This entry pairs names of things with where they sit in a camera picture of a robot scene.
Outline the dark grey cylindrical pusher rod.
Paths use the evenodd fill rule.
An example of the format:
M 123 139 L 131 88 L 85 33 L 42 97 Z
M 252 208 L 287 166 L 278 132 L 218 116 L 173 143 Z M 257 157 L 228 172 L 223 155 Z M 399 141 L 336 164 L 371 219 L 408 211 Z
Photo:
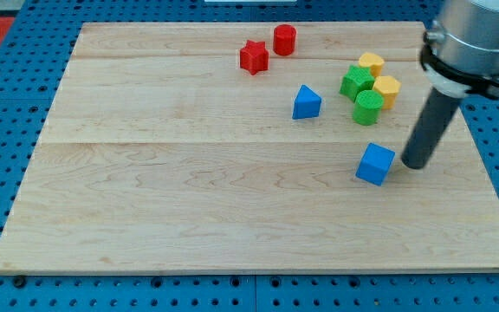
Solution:
M 402 152 L 404 165 L 411 169 L 427 165 L 462 101 L 431 89 Z

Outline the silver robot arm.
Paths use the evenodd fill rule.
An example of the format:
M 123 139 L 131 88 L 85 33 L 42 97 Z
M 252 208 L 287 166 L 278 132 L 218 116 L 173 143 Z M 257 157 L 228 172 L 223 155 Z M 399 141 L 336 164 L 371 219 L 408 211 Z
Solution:
M 401 154 L 411 169 L 426 166 L 463 99 L 499 100 L 499 0 L 445 1 L 423 42 L 431 91 Z

